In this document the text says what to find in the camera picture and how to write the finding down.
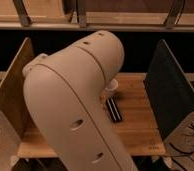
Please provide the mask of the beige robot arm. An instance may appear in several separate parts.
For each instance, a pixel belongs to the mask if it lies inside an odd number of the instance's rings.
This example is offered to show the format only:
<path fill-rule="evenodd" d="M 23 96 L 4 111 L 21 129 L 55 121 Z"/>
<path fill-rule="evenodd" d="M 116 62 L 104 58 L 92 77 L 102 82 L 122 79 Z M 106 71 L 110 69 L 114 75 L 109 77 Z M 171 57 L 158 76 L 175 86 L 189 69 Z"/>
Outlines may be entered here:
<path fill-rule="evenodd" d="M 138 171 L 100 102 L 123 61 L 121 41 L 97 31 L 24 66 L 27 109 L 68 171 Z"/>

